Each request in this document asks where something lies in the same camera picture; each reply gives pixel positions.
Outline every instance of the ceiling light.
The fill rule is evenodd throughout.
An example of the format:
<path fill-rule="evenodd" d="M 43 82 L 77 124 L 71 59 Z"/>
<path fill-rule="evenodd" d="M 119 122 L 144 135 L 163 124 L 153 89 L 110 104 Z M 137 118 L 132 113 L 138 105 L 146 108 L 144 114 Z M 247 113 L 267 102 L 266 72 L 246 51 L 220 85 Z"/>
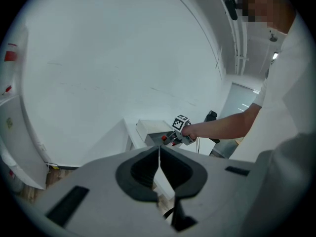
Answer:
<path fill-rule="evenodd" d="M 277 52 L 275 52 L 274 54 L 273 54 L 273 57 L 272 57 L 272 59 L 276 59 L 277 58 L 277 56 L 278 56 L 278 53 Z"/>

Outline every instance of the white shirt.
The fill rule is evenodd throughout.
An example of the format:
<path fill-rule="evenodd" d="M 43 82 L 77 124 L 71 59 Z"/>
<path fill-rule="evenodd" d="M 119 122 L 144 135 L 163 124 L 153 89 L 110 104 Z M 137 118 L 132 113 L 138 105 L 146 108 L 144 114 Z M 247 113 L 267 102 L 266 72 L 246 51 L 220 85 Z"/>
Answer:
<path fill-rule="evenodd" d="M 230 159 L 255 162 L 298 133 L 316 127 L 316 48 L 297 16 L 254 103 L 262 106 L 250 131 Z"/>

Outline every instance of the white wall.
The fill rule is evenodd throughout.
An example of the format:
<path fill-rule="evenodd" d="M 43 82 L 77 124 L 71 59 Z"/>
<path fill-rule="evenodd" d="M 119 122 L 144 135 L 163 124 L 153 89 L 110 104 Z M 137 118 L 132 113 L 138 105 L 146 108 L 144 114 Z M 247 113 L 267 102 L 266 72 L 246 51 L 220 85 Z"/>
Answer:
<path fill-rule="evenodd" d="M 260 91 L 261 86 L 263 84 L 263 80 L 255 78 L 255 77 L 247 76 L 247 75 L 244 75 L 244 76 L 225 75 L 220 93 L 218 94 L 219 96 L 218 102 L 217 102 L 218 116 L 220 116 L 220 113 L 224 107 L 224 104 L 226 102 L 226 99 L 228 97 L 228 94 L 233 82 L 239 85 L 248 87 L 250 89 L 255 89 L 257 91 Z"/>
<path fill-rule="evenodd" d="M 180 0 L 33 0 L 23 14 L 23 99 L 52 163 L 92 160 L 122 117 L 194 123 L 217 108 L 216 59 Z"/>

